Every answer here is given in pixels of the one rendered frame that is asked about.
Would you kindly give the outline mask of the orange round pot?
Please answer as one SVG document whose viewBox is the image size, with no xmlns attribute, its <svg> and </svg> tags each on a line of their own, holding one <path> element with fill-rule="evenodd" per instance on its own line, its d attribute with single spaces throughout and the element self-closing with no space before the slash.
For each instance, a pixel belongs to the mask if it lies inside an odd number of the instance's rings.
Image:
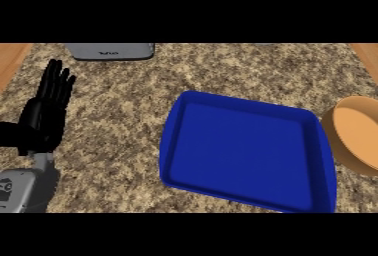
<svg viewBox="0 0 378 256">
<path fill-rule="evenodd" d="M 355 173 L 378 176 L 378 100 L 349 96 L 321 117 L 332 154 Z"/>
</svg>

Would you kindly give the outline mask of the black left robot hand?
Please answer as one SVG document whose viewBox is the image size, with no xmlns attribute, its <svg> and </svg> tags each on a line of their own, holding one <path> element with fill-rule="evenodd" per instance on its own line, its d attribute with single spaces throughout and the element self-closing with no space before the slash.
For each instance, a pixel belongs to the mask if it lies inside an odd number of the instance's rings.
<svg viewBox="0 0 378 256">
<path fill-rule="evenodd" d="M 0 147 L 14 147 L 20 156 L 51 153 L 60 144 L 73 83 L 61 61 L 51 59 L 17 122 L 0 122 Z"/>
</svg>

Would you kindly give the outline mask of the blue plastic tray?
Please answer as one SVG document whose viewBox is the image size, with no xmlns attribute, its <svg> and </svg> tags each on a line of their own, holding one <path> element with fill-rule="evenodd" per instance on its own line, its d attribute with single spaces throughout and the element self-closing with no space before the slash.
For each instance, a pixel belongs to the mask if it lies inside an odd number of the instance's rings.
<svg viewBox="0 0 378 256">
<path fill-rule="evenodd" d="M 299 108 L 182 92 L 162 131 L 159 176 L 171 187 L 280 212 L 335 210 L 327 139 Z"/>
</svg>

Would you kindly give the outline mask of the grey flat appliance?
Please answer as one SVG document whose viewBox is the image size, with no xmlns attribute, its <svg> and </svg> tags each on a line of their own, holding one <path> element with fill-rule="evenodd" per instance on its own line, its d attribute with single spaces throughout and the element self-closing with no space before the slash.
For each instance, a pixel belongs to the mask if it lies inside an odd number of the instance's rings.
<svg viewBox="0 0 378 256">
<path fill-rule="evenodd" d="M 76 60 L 143 60 L 154 53 L 153 43 L 64 43 Z"/>
</svg>

